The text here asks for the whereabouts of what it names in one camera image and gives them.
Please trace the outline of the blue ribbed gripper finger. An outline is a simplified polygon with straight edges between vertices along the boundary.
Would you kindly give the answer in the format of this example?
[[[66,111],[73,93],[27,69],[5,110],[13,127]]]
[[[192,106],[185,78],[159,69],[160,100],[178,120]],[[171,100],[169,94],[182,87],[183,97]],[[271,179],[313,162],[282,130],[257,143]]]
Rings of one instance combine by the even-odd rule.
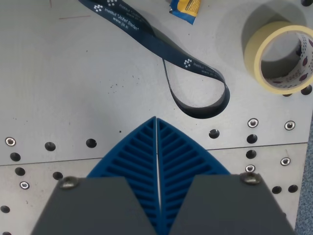
[[[157,120],[165,235],[292,235],[261,175],[231,174],[203,147]]]
[[[157,120],[121,140],[85,178],[61,179],[35,235],[155,235],[160,228]]]

